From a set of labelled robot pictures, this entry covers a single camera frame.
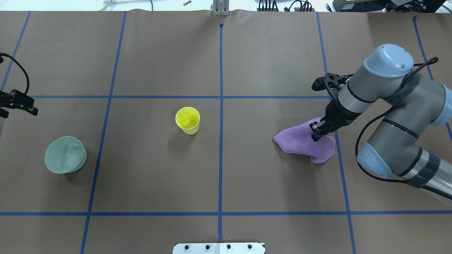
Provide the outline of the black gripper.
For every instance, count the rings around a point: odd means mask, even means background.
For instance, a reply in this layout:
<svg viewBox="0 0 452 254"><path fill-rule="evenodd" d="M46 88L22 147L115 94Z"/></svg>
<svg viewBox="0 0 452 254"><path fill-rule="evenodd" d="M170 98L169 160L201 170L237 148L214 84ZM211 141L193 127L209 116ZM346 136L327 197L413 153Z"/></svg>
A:
<svg viewBox="0 0 452 254"><path fill-rule="evenodd" d="M335 132L341 127L350 125L355 120L355 113L342 106L338 100L331 100L325 109L325 116L310 123L313 134L311 138L317 142L321 137Z"/></svg>

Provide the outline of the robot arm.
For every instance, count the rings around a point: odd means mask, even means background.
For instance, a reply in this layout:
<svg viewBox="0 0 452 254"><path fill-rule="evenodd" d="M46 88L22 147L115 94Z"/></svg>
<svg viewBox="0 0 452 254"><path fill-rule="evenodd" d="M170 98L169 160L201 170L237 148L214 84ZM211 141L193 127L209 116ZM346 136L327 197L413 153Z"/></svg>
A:
<svg viewBox="0 0 452 254"><path fill-rule="evenodd" d="M311 139L317 142L350 125L373 103L384 100L390 108L357 136L357 166L375 180L408 185L451 202L451 163L416 144L426 127L451 120L451 89L420 73L436 62L433 57L414 63L404 48L383 44L355 73L317 78L312 90L326 90L331 100L325 115L310 122Z"/></svg>

